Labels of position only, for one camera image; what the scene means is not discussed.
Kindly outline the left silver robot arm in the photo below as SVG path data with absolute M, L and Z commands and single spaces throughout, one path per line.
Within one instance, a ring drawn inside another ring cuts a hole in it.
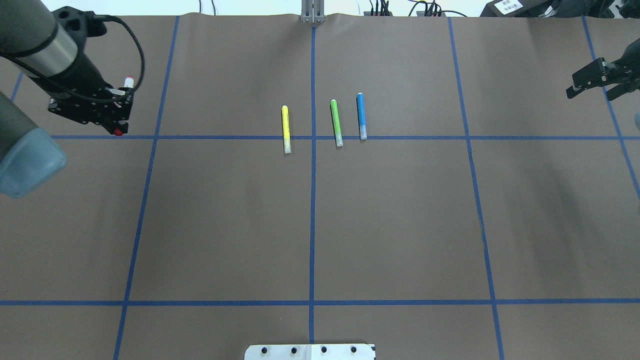
M 47 110 L 80 125 L 100 126 L 123 136 L 130 127 L 134 95 L 146 75 L 146 57 L 130 26 L 110 14 L 64 6 L 50 11 L 40 0 L 1 2 L 1 57 L 19 68 L 49 95 Z M 140 74 L 122 87 L 107 82 L 85 53 L 87 39 L 107 33 L 106 23 L 121 25 L 141 60 Z M 0 105 L 0 188 L 9 198 L 27 196 L 67 164 L 67 155 L 5 94 Z

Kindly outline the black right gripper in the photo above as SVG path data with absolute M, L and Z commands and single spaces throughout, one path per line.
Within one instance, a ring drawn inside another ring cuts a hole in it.
M 640 39 L 626 47 L 619 59 L 596 58 L 572 75 L 574 87 L 615 84 L 606 91 L 607 98 L 619 98 L 638 91 L 640 86 Z

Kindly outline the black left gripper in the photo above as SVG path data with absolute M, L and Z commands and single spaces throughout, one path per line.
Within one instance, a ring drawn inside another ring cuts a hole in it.
M 107 88 L 106 91 L 107 102 L 89 101 L 77 96 L 52 97 L 48 111 L 81 125 L 98 125 L 111 135 L 128 134 L 134 89 L 121 87 Z

